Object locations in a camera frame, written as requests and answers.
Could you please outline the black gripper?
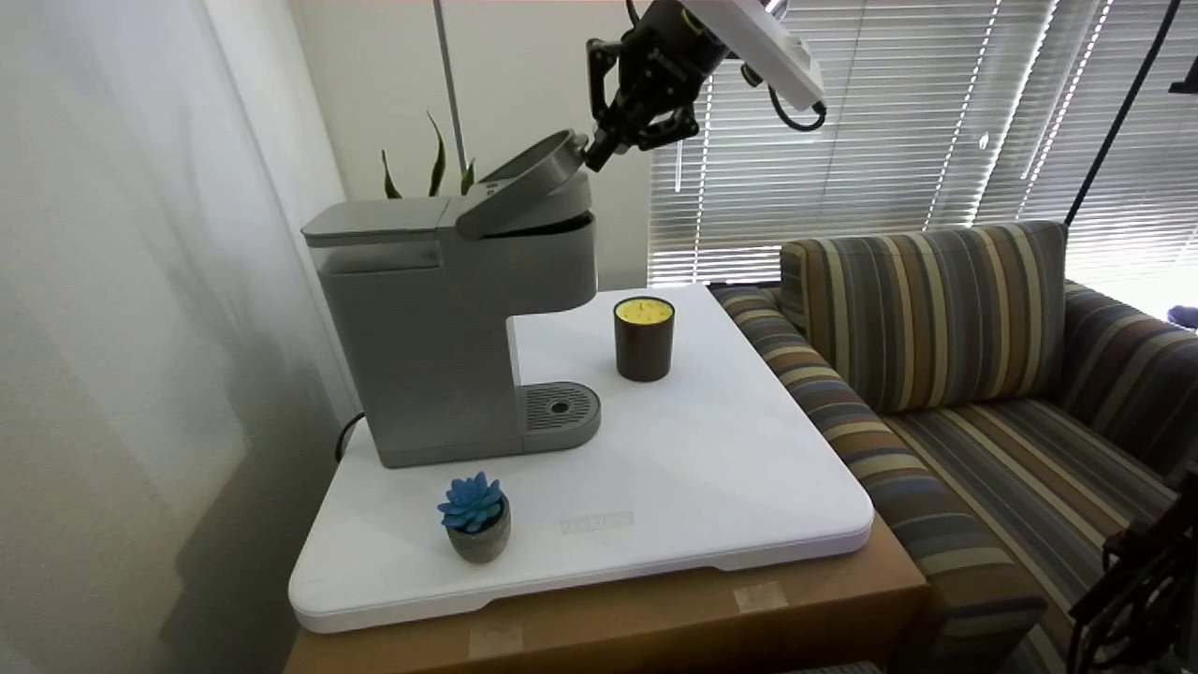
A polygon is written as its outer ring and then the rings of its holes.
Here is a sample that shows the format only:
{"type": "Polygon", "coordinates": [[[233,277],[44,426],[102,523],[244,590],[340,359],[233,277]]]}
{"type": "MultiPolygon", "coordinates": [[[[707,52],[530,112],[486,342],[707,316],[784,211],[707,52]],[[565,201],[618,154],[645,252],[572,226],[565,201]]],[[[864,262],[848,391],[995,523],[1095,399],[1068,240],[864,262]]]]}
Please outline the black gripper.
{"type": "Polygon", "coordinates": [[[697,134],[691,101],[722,57],[722,42],[682,0],[628,7],[628,31],[618,42],[588,42],[595,137],[582,145],[582,166],[602,173],[618,145],[666,145],[697,134]]]}

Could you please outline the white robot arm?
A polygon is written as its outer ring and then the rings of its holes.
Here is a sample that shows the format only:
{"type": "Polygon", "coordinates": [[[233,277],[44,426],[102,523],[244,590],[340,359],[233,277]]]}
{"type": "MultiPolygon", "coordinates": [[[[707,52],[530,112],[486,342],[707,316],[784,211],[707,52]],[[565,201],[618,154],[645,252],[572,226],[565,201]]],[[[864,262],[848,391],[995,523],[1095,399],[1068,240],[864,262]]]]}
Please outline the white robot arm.
{"type": "Polygon", "coordinates": [[[652,0],[625,4],[625,14],[618,42],[588,42],[590,173],[612,154],[697,134],[691,105],[722,61],[737,61],[741,80],[768,89],[784,127],[817,131],[827,121],[819,64],[783,25],[784,0],[652,0]]]}

